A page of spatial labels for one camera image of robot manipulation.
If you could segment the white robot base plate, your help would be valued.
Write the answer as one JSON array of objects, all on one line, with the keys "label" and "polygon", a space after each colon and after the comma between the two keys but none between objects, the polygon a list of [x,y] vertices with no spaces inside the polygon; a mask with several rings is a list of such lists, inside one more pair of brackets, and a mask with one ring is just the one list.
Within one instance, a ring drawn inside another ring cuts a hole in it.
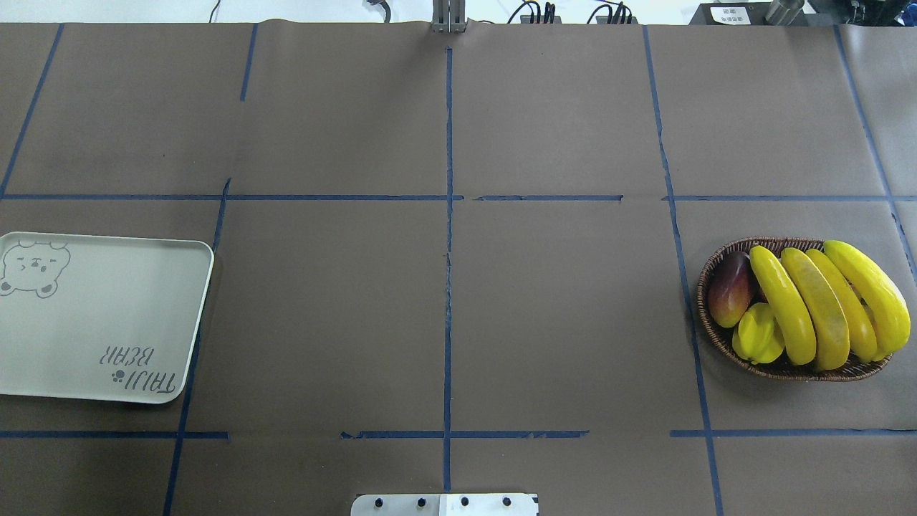
[{"label": "white robot base plate", "polygon": [[360,495],[351,515],[539,515],[527,493],[425,493]]}]

